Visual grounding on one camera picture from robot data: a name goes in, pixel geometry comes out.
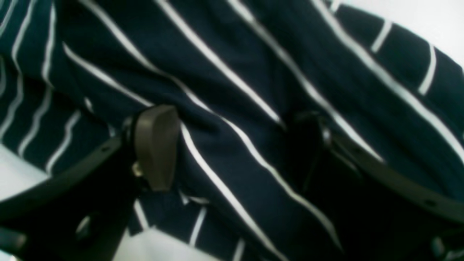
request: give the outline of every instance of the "clothing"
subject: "clothing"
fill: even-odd
[[[293,182],[289,118],[320,111],[399,173],[464,201],[464,79],[404,28],[329,5],[5,0],[0,140],[59,175],[126,117],[173,104],[174,188],[141,195],[132,234],[156,226],[222,260],[342,260],[336,229]]]

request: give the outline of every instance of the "striped fabric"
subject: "striped fabric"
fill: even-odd
[[[132,235],[222,260],[343,259],[293,181],[287,123],[305,110],[464,201],[462,68],[391,21],[321,0],[1,3],[0,141],[49,175],[127,116],[178,108],[174,188],[140,195]]]

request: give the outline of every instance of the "white surface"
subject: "white surface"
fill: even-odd
[[[134,237],[126,232],[113,261],[218,261],[154,228]]]
[[[400,24],[464,65],[463,0],[345,0],[344,3]],[[45,180],[40,170],[26,164],[0,145],[0,201]],[[126,234],[114,261],[214,261],[155,229],[129,238]],[[10,261],[0,253],[0,261]]]
[[[0,145],[0,201],[47,179],[47,175]]]

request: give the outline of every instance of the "white stripe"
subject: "white stripe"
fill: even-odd
[[[276,55],[284,62],[287,67],[293,72],[297,80],[303,86],[307,94],[313,98],[325,111],[333,118],[333,120],[348,134],[348,136],[358,143],[363,149],[383,161],[382,158],[362,139],[362,137],[351,127],[351,125],[340,115],[340,113],[317,91],[310,81],[303,74],[293,58],[288,52],[283,49],[274,37],[261,25],[253,16],[253,14],[240,1],[228,0],[228,3],[241,16],[246,23],[261,37],[261,39],[274,50]]]
[[[50,102],[52,100],[53,86],[49,80],[49,73],[50,73],[50,67],[51,67],[53,44],[55,42],[55,20],[56,20],[55,19],[55,7],[54,7],[54,4],[52,3],[52,7],[50,10],[48,39],[47,39],[47,43],[45,46],[44,62],[42,64],[42,78],[46,82],[44,100],[42,104],[40,105],[40,107],[37,109],[37,111],[34,113],[34,116],[32,118],[32,126],[29,132],[26,134],[26,136],[22,140],[21,144],[19,145],[18,154],[21,158],[24,157],[25,150],[27,149],[31,141],[35,138],[37,133],[39,132],[40,120],[48,111],[50,107]]]
[[[24,98],[24,84],[23,84],[23,75],[21,73],[18,73],[18,88],[16,91],[16,97],[14,100],[11,102],[10,106],[8,107],[8,112],[6,113],[6,117],[0,126],[0,143],[3,143],[3,136],[5,133],[8,131],[10,128],[11,124],[14,121],[14,114],[16,113],[16,110],[18,107],[21,105],[23,102]]]
[[[140,226],[142,227],[142,231],[149,229],[150,225],[148,224],[147,217],[145,216],[145,212],[143,211],[142,205],[138,199],[134,202],[134,209],[137,214],[137,218],[139,219]]]
[[[121,92],[122,94],[126,95],[127,97],[143,104],[144,106],[150,107],[154,104],[146,100],[145,98],[139,96],[138,94],[130,91],[122,84],[116,82],[113,78],[111,78],[108,74],[105,74],[102,70],[98,69],[95,65],[91,64],[90,62],[84,60],[77,54],[75,54],[67,45],[63,43],[64,52],[66,55],[73,60],[75,63],[80,65],[86,71],[93,74],[95,77],[99,78],[102,82],[106,83],[107,85],[113,87],[115,90]]]
[[[419,93],[422,95],[426,95],[432,85],[433,77],[435,75],[435,69],[437,68],[437,55],[435,54],[435,48],[429,44],[430,48],[430,64],[429,69],[427,70],[427,74],[424,77],[420,87]]]
[[[377,38],[375,39],[374,43],[371,46],[372,52],[378,52],[380,50],[383,43],[385,42],[385,39],[387,39],[387,36],[392,29],[392,26],[393,26],[393,23],[391,21],[385,20],[383,22],[382,29],[380,30],[379,35],[377,35]]]
[[[211,169],[211,167],[206,163],[203,159],[201,154],[198,152],[195,144],[193,143],[192,137],[185,126],[184,123],[181,123],[181,130],[182,135],[184,137],[185,143],[187,148],[189,149],[190,153],[194,157],[195,161],[201,167],[201,169],[206,173],[206,175],[210,178],[210,180],[214,183],[214,185],[219,189],[222,195],[228,200],[228,202],[232,205],[234,210],[240,216],[240,218],[245,222],[245,224],[253,231],[253,233],[257,236],[257,238],[266,246],[273,254],[275,254],[280,260],[288,261],[289,259],[281,253],[275,246],[274,243],[267,237],[264,231],[256,224],[253,218],[246,212],[245,208],[242,204],[238,201],[238,199],[234,196],[232,191],[224,184],[224,182],[218,177],[218,175]]]
[[[180,31],[190,40],[190,42],[200,50],[203,55],[210,60],[231,82],[248,95],[269,117],[285,129],[284,122],[276,112],[250,87],[243,81],[232,69],[230,69],[221,58],[214,53],[206,43],[191,29],[183,18],[166,0],[154,0],[171,21],[180,29]]]
[[[48,175],[52,175],[53,167],[55,163],[60,159],[60,157],[64,154],[64,152],[68,149],[69,145],[72,141],[72,128],[77,124],[79,119],[81,118],[81,112],[79,110],[75,110],[71,117],[68,119],[64,126],[64,137],[61,141],[61,144],[58,146],[56,151],[52,154],[52,156],[48,159],[47,164],[45,165],[45,171]]]
[[[5,71],[5,60],[3,56],[0,56],[0,98],[6,89],[6,71]]]
[[[3,32],[5,31],[6,26],[8,25],[10,21],[11,15],[14,11],[14,7],[16,6],[17,3],[18,3],[18,0],[12,0],[10,3],[10,7],[8,8],[8,11],[6,12],[5,17],[3,18],[3,21],[0,25],[0,38],[2,37]]]
[[[108,131],[110,133],[110,137],[116,136],[116,130],[115,130],[115,128],[113,126],[108,125]]]
[[[203,224],[203,221],[205,220],[205,216],[206,216],[206,207],[201,207],[200,212],[198,213],[197,222],[195,223],[195,226],[193,227],[192,235],[190,236],[190,241],[188,243],[192,247],[194,247],[197,242],[197,238],[198,238],[198,235],[200,234],[201,225]]]
[[[458,139],[454,137],[453,133],[448,127],[437,117],[432,111],[428,110],[414,95],[412,95],[401,83],[397,82],[393,76],[374,58],[372,58],[359,43],[357,43],[340,25],[336,18],[334,18],[321,0],[309,0],[316,9],[321,13],[326,23],[332,28],[335,36],[344,44],[352,53],[358,56],[361,62],[364,63],[367,69],[377,76],[377,78],[385,84],[396,96],[402,99],[406,104],[413,108],[417,114],[428,122],[449,146],[459,156],[464,164],[464,149],[459,143]]]
[[[117,25],[112,21],[112,19],[105,13],[105,11],[101,7],[87,0],[81,0],[81,2],[84,3],[90,10],[94,12],[94,14],[108,27],[108,29],[119,40],[119,42],[137,61],[139,61],[141,65],[143,65],[145,68],[154,73],[160,74],[174,81],[196,105],[210,112],[211,114],[218,116],[221,120],[227,123],[237,133],[237,135],[240,137],[240,139],[247,147],[250,154],[255,158],[255,160],[272,174],[272,176],[275,178],[278,184],[284,188],[285,192],[292,199],[297,201],[299,204],[303,205],[317,218],[319,218],[321,223],[329,231],[334,240],[338,242],[338,237],[336,236],[335,228],[333,224],[330,222],[330,220],[319,209],[317,209],[310,202],[308,202],[306,199],[304,199],[299,194],[293,191],[293,189],[280,176],[280,173],[261,156],[261,154],[255,148],[249,137],[239,127],[237,127],[234,123],[230,122],[229,120],[225,119],[224,117],[218,115],[217,113],[213,112],[210,108],[208,108],[208,106],[206,106],[206,104],[204,104],[182,81],[164,71],[161,71],[155,65],[153,65],[146,57],[144,57],[142,53],[138,51],[138,49],[131,43],[131,41],[124,35],[124,33],[117,27]],[[207,199],[190,199],[199,204],[209,203]]]
[[[55,25],[56,25],[56,12],[55,5],[52,2],[52,7],[50,9],[50,22],[48,25],[48,39],[47,44],[45,45],[45,57],[44,63],[42,64],[42,78],[44,81],[53,87],[50,83],[50,69],[52,66],[52,55],[53,47],[55,46]]]
[[[29,24],[31,23],[32,11],[34,10],[35,3],[36,3],[36,0],[31,0],[29,2],[29,7],[27,8],[26,16],[24,17],[24,20],[21,23],[21,27],[19,28],[18,35],[16,35],[16,39],[13,44],[11,58],[13,60],[14,65],[16,66],[16,69],[18,69],[20,73],[21,73],[21,69],[19,68],[19,65],[18,65],[18,51],[19,51],[19,47],[21,46],[21,42],[23,41],[24,34],[26,33],[26,30],[29,27]]]
[[[209,204],[209,200],[203,198],[203,197],[194,197],[194,196],[190,196],[188,197],[189,200],[197,203],[197,204],[200,204],[200,205],[208,205]]]
[[[179,190],[179,195],[180,195],[180,200],[182,201],[182,204],[187,205],[189,202],[188,197],[180,190]]]
[[[232,261],[240,261],[242,260],[243,252],[245,251],[245,240],[240,238],[238,240],[237,246],[235,248],[235,253],[233,254]]]
[[[93,105],[92,105],[92,102],[89,100],[89,98],[85,97],[84,98],[84,103],[85,103],[85,107],[87,107],[87,109],[93,113]]]
[[[46,114],[50,107],[50,103],[52,100],[52,88],[50,86],[47,86],[45,89],[44,93],[44,99],[42,101],[42,104],[40,107],[35,111],[34,116],[32,117],[32,126],[24,139],[22,140],[21,144],[19,145],[18,149],[18,155],[21,158],[24,158],[24,152],[27,148],[27,146],[31,143],[31,141],[35,138],[37,133],[39,132],[40,129],[40,120],[42,117]]]
[[[342,4],[342,0],[333,0],[332,4],[330,4],[331,12],[336,13],[341,4]]]

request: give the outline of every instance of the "navy blue fabric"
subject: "navy blue fabric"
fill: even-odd
[[[18,2],[0,35],[0,54],[6,65],[6,90],[0,96],[2,125],[17,94],[18,72],[11,58],[12,45],[30,3]],[[140,195],[138,202],[143,213],[132,214],[128,224],[131,235],[143,231],[139,215],[144,215],[152,229],[189,243],[199,212],[206,208],[195,247],[222,260],[233,258],[240,239],[246,242],[242,260],[343,259],[322,222],[284,189],[288,185],[299,193],[291,171],[291,155],[295,152],[289,151],[285,129],[195,47],[156,1],[38,1],[19,46],[24,99],[6,131],[4,146],[18,153],[18,145],[30,130],[32,117],[44,99],[42,69],[52,3],[57,14],[49,75],[52,102],[36,137],[25,150],[25,160],[45,169],[68,135],[66,122],[78,111],[81,117],[69,132],[70,143],[52,168],[51,174],[57,175],[108,139],[108,125],[119,127],[127,116],[147,107],[83,68],[65,53],[66,45],[106,77],[154,105],[175,105],[185,125],[178,141],[175,186],[168,193],[145,191]],[[176,80],[141,65],[83,3],[98,4],[147,60]],[[317,91],[388,165],[425,187],[464,201],[463,162],[456,152],[340,43],[311,1],[243,3],[288,51]],[[286,121],[304,110],[318,110],[331,119],[225,0],[172,0],[167,4],[281,119]],[[10,1],[6,1],[0,9],[0,19],[3,20],[9,5]],[[345,6],[335,16],[366,49],[383,24],[383,19]],[[437,68],[426,95],[418,93],[431,59],[426,41],[394,25],[381,49],[370,55],[436,114],[463,146],[462,68],[435,51]],[[177,80],[214,113],[192,101]],[[330,124],[334,131],[344,133],[335,121]],[[239,128],[239,133],[246,134],[249,140],[243,141],[234,128]],[[186,138],[187,130],[198,155]],[[262,159],[255,158],[256,152],[249,151],[248,143],[253,144]],[[275,171],[266,169],[263,160]],[[245,222],[247,217],[239,211],[240,207],[210,175],[216,175],[227,187],[256,227]],[[280,175],[283,181],[278,182],[273,175]],[[179,190],[186,198],[181,197]],[[201,198],[205,204],[198,204],[191,197]],[[275,249],[263,243],[257,229]]]
[[[341,5],[335,16],[345,29],[364,46],[371,46],[383,26],[383,19],[364,11]]]

